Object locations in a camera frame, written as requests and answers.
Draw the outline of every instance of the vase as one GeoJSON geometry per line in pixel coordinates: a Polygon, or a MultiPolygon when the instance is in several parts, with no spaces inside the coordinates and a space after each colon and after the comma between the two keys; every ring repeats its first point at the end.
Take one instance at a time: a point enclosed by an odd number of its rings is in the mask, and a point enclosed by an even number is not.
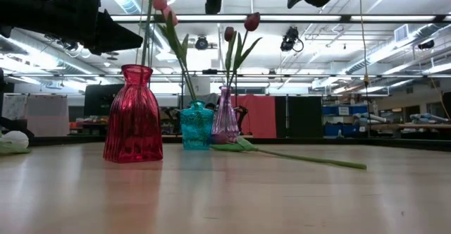
{"type": "Polygon", "coordinates": [[[240,130],[238,129],[237,117],[232,107],[231,89],[221,88],[221,101],[219,102],[218,114],[213,125],[214,135],[225,135],[229,142],[236,143],[240,130]]]}
{"type": "Polygon", "coordinates": [[[124,65],[122,72],[125,86],[111,105],[104,158],[116,163],[162,160],[159,106],[147,87],[153,70],[124,65]]]}
{"type": "Polygon", "coordinates": [[[209,150],[214,112],[205,109],[203,101],[195,100],[190,103],[191,108],[180,113],[183,149],[209,150]]]}

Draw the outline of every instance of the red partition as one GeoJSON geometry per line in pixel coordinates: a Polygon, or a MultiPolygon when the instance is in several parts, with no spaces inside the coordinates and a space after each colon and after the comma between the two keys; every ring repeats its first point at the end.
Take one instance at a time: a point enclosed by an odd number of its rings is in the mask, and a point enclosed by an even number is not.
{"type": "Polygon", "coordinates": [[[272,96],[238,96],[238,106],[249,111],[242,121],[242,132],[252,133],[254,138],[277,138],[276,133],[276,101],[272,96]]]}

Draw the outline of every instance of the red glass vase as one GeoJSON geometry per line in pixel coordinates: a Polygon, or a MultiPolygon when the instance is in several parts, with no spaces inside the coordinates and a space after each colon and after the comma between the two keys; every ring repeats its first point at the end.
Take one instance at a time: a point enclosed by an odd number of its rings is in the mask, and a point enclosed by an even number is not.
{"type": "Polygon", "coordinates": [[[116,163],[162,160],[159,107],[147,87],[153,70],[124,65],[122,72],[125,86],[111,105],[104,158],[116,163]]]}

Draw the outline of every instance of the wooden table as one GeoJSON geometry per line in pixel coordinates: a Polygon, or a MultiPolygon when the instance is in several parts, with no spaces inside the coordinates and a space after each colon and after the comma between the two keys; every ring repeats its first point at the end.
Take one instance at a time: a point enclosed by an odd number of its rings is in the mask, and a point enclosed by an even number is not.
{"type": "Polygon", "coordinates": [[[184,152],[114,164],[103,144],[0,158],[1,234],[423,234],[451,230],[451,154],[266,145],[368,164],[357,171],[263,154],[184,152]]]}

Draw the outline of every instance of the teal glass vase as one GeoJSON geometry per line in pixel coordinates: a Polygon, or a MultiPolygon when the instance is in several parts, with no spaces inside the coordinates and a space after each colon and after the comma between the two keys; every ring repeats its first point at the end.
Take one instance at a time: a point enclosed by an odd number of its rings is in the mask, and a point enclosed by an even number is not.
{"type": "Polygon", "coordinates": [[[205,109],[203,101],[196,100],[190,103],[191,108],[180,113],[183,149],[209,150],[214,112],[205,109]]]}

